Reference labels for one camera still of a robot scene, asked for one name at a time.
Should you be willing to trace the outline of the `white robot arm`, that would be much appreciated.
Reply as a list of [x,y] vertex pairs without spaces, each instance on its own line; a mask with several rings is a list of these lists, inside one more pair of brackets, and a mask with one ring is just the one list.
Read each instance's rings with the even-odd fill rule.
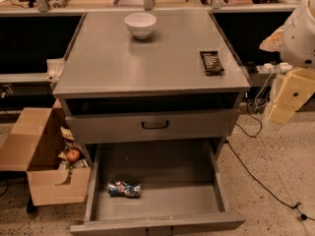
[[302,0],[259,48],[279,52],[292,66],[284,76],[276,76],[265,110],[269,123],[283,125],[315,93],[315,0]]

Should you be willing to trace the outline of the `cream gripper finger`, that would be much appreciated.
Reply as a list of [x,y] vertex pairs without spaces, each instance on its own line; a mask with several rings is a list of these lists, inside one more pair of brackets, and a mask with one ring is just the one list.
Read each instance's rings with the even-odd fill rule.
[[276,29],[270,36],[260,43],[259,48],[267,52],[280,52],[283,31],[284,27]]
[[287,123],[314,93],[314,69],[298,68],[277,75],[268,103],[268,121],[276,125]]

